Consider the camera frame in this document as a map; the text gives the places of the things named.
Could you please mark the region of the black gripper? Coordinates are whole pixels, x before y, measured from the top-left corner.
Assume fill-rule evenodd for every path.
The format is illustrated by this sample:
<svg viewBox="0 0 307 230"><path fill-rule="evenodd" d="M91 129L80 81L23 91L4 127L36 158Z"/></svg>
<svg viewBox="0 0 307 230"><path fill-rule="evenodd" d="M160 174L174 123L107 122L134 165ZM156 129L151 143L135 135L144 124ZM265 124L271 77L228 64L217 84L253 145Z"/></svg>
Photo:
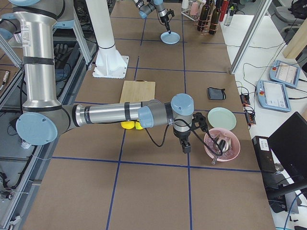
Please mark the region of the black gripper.
<svg viewBox="0 0 307 230"><path fill-rule="evenodd" d="M169 21L168 15L165 15L165 16L162 16L162 17L161 17L161 22L162 22L162 24L165 25L167 32L168 32L169 34L171 34L171 29L170 29L170 26L169 26L168 21Z"/></svg>
<svg viewBox="0 0 307 230"><path fill-rule="evenodd" d="M174 135L179 138L183 153L191 152L191 144L189 143L190 132L174 132Z"/></svg>

